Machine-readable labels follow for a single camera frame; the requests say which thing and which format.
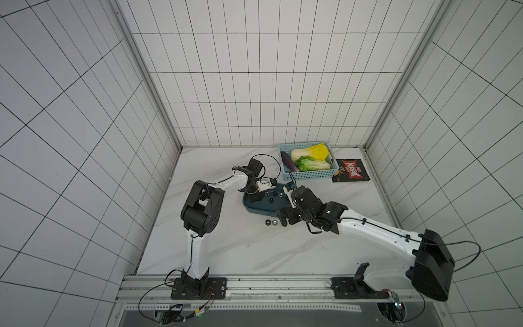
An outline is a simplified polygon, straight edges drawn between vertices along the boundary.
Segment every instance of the yellow vegetable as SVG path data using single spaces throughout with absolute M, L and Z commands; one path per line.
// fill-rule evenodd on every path
M 294 162 L 303 156 L 311 156 L 316 160 L 325 160 L 328 157 L 328 148 L 323 143 L 320 143 L 306 149 L 294 149 L 291 151 L 291 159 Z

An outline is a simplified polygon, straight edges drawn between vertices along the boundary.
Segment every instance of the black snack bag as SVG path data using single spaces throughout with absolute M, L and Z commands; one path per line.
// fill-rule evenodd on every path
M 339 165 L 337 175 L 332 176 L 335 182 L 370 181 L 370 177 L 363 166 L 361 159 L 336 159 Z

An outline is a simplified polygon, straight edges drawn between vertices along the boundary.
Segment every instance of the green vegetable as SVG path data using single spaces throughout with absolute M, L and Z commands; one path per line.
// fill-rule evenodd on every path
M 316 160 L 311 156 L 303 156 L 296 161 L 296 167 L 300 172 L 306 171 L 322 171 L 331 169 L 331 165 L 324 160 Z

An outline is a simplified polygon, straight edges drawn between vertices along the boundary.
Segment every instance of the white tiled wall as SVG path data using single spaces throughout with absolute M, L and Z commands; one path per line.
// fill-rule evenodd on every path
M 522 6 L 456 1 L 369 148 L 405 228 L 482 247 L 453 276 L 457 327 L 523 319 Z
M 175 143 L 105 0 L 0 15 L 1 324 L 103 326 Z
M 439 0 L 118 3 L 183 145 L 358 145 Z

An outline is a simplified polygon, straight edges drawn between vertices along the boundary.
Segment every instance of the mounting plate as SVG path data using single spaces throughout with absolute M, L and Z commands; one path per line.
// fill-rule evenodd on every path
M 212 287 L 214 291 L 214 299 L 223 300 L 225 298 L 225 291 L 227 290 L 227 278 L 209 277 L 207 287 L 208 290 L 205 294 L 203 296 L 198 296 L 192 291 L 186 289 L 181 280 L 177 279 L 174 281 L 173 291 L 170 294 L 170 298 L 172 300 L 206 300 L 211 296 L 211 289 L 209 287 Z
M 365 295 L 361 296 L 356 292 L 352 277 L 333 277 L 331 278 L 331 289 L 334 291 L 335 299 L 354 300 L 354 299 L 388 299 L 389 293 L 385 291 L 375 292 L 370 287 L 365 288 Z

